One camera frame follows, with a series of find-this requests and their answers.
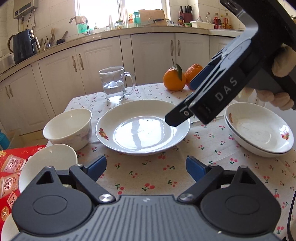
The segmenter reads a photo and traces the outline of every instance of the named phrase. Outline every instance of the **screw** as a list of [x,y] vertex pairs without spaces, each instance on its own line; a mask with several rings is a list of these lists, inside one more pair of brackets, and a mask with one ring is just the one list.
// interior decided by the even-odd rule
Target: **screw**
[[180,199],[185,202],[190,202],[194,199],[194,196],[190,193],[183,193],[180,195]]
[[114,197],[111,194],[102,194],[99,196],[101,202],[111,202],[113,199]]

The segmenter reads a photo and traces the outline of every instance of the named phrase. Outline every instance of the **blue bottle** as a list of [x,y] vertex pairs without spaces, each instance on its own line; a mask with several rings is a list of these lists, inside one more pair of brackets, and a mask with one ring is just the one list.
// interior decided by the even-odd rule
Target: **blue bottle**
[[7,136],[1,132],[0,130],[0,145],[2,146],[3,150],[9,147],[10,141]]

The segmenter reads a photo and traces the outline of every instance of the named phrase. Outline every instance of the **tablecloth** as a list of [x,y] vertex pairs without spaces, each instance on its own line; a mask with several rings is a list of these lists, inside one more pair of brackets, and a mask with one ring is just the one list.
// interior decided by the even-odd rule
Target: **tablecloth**
[[[181,102],[191,91],[185,88],[173,92],[164,85],[136,86],[133,94],[122,103],[142,99],[157,99],[174,104]],[[129,156],[108,149],[95,134],[97,121],[118,104],[109,103],[104,93],[95,93],[71,100],[65,111],[77,108],[91,110],[92,136],[90,143],[77,152],[78,162],[85,164],[105,155],[107,169],[97,183],[117,198],[120,194],[165,195],[176,197],[192,186],[195,181],[187,173],[185,160],[193,155],[204,164],[217,164],[225,170],[248,166],[265,184],[281,205],[281,218],[274,233],[282,239],[287,233],[287,219],[291,200],[296,189],[296,152],[292,150],[279,158],[256,156],[238,144],[226,127],[224,119],[208,125],[192,125],[186,138],[170,150],[152,156]],[[296,208],[293,211],[291,229],[296,237]]]

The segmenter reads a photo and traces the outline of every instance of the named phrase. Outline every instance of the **window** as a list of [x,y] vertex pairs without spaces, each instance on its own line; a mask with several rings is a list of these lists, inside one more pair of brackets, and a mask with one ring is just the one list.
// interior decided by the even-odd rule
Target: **window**
[[115,23],[126,8],[128,13],[137,9],[164,9],[165,0],[75,0],[76,15],[87,17],[89,27],[109,25],[109,15]]

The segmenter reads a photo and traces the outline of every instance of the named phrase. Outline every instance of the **plate rim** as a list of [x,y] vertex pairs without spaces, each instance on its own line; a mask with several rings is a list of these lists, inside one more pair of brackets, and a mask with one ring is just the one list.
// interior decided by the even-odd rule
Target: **plate rim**
[[[236,128],[231,124],[231,122],[229,121],[229,118],[228,118],[228,110],[229,110],[229,107],[230,106],[232,106],[232,105],[235,105],[235,104],[241,104],[241,103],[243,103],[243,104],[248,104],[248,105],[255,105],[256,106],[256,108],[263,108],[263,109],[266,109],[267,111],[269,111],[269,112],[271,112],[272,114],[274,114],[274,115],[276,115],[276,116],[278,116],[279,118],[281,118],[282,119],[282,121],[289,127],[289,129],[290,129],[290,131],[292,132],[292,134],[293,134],[293,144],[294,144],[294,133],[293,133],[293,131],[292,131],[292,129],[290,128],[290,126],[287,124],[287,122],[285,122],[284,121],[284,119],[282,118],[282,117],[280,117],[279,115],[277,115],[276,113],[274,113],[273,111],[271,111],[271,110],[269,110],[269,109],[267,109],[267,108],[265,108],[265,107],[263,107],[263,106],[260,106],[260,105],[257,105],[257,104],[253,104],[253,103],[248,103],[248,102],[237,102],[237,103],[232,103],[232,104],[230,104],[229,106],[227,106],[227,108],[226,108],[226,110],[225,110],[225,117],[226,117],[226,120],[227,120],[227,122],[229,123],[229,125],[230,125],[230,127],[232,128],[232,130],[240,137],[240,138],[242,138],[244,141],[246,141],[246,142],[248,142],[249,144],[251,144],[249,141],[247,141],[237,130],[236,130]],[[292,148],[293,148],[293,144],[292,144],[292,146],[291,146],[291,148],[290,149],[288,149],[287,151],[270,151],[270,150],[267,150],[267,149],[264,149],[264,148],[262,148],[262,147],[259,147],[259,146],[257,146],[257,145],[255,145],[255,144],[251,144],[252,146],[254,146],[254,147],[256,147],[256,148],[258,148],[258,149],[260,149],[260,150],[262,150],[262,151],[265,151],[265,152],[268,152],[268,153],[274,153],[274,154],[283,154],[283,153],[287,153],[287,152],[289,152]]]
[[[128,152],[128,151],[122,151],[122,150],[118,150],[118,149],[115,149],[115,148],[112,148],[110,147],[109,145],[105,144],[104,142],[102,142],[98,136],[98,124],[99,122],[102,120],[102,118],[104,117],[104,115],[106,115],[108,112],[116,109],[117,107],[119,106],[122,106],[122,105],[125,105],[125,104],[130,104],[132,102],[142,102],[142,101],[152,101],[152,102],[166,102],[166,103],[169,103],[169,104],[172,104],[173,106],[177,106],[176,104],[174,103],[171,103],[171,102],[168,102],[168,101],[164,101],[164,100],[151,100],[151,99],[147,99],[147,100],[133,100],[133,101],[129,101],[129,102],[126,102],[126,103],[122,103],[122,104],[119,104],[117,106],[115,106],[114,108],[112,108],[111,110],[108,110],[105,114],[102,115],[102,117],[98,120],[97,124],[96,124],[96,129],[95,129],[95,132],[96,132],[96,136],[98,138],[98,140],[104,145],[106,146],[107,148],[111,149],[111,150],[114,150],[114,151],[117,151],[117,152],[120,152],[120,153],[124,153],[124,154],[128,154],[128,155],[153,155],[153,154],[156,154],[156,153],[159,153],[161,151],[164,151],[164,150],[168,150],[170,148],[172,148],[173,146],[175,146],[176,144],[174,145],[170,145],[168,147],[166,147],[165,149],[163,150],[154,150],[154,151],[148,151],[148,152],[139,152],[139,153],[136,153],[136,152]],[[190,131],[190,127],[191,127],[191,124],[190,124],[190,119],[187,119],[185,122],[188,122],[188,130],[186,131],[186,134],[184,135],[184,138],[187,136],[187,134],[189,133]]]

